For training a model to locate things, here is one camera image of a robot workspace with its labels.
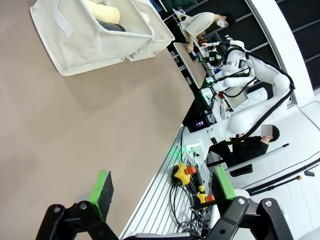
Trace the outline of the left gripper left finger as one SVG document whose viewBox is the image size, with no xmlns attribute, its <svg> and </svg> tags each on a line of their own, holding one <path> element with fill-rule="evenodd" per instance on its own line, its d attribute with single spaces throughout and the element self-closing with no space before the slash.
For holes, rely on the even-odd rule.
<svg viewBox="0 0 320 240">
<path fill-rule="evenodd" d="M 106 223 L 114 187 L 111 172 L 101 170 L 88 200 L 69 208 L 50 205 L 36 235 L 37 240 L 74 240 L 79 233 L 88 233 L 92 240 L 116 240 L 117 235 Z"/>
</svg>

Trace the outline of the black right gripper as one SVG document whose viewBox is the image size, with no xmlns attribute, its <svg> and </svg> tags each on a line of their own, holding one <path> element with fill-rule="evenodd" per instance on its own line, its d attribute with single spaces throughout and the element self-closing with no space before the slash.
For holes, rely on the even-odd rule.
<svg viewBox="0 0 320 240">
<path fill-rule="evenodd" d="M 206 53 L 206 62 L 213 68 L 220 68 L 223 65 L 223 56 L 216 48 L 213 48 Z"/>
</svg>

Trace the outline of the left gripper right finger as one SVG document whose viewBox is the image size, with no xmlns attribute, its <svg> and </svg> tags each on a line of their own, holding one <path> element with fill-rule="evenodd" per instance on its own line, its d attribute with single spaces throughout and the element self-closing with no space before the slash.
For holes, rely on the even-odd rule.
<svg viewBox="0 0 320 240">
<path fill-rule="evenodd" d="M 237 196 L 223 167 L 212 173 L 211 191 L 220 218 L 207 235 L 208 240 L 232 240 L 238 229 L 249 229 L 256 240 L 291 240 L 285 216 L 273 198 L 259 203 Z"/>
</svg>

